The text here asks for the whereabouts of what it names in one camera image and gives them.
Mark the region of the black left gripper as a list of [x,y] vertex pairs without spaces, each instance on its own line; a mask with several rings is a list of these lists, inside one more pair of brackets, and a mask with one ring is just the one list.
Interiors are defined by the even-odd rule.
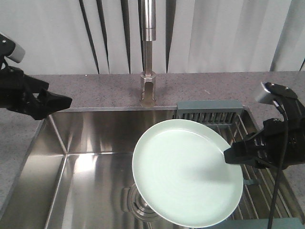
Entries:
[[0,107],[29,115],[35,120],[70,108],[70,97],[49,92],[48,88],[48,82],[28,76],[20,68],[6,65],[0,70]]

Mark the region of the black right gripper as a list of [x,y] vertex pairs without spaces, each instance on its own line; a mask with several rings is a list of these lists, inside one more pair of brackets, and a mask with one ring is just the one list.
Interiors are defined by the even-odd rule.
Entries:
[[297,98],[280,96],[278,111],[284,121],[268,119],[264,128],[224,151],[227,164],[284,170],[305,162],[305,107]]

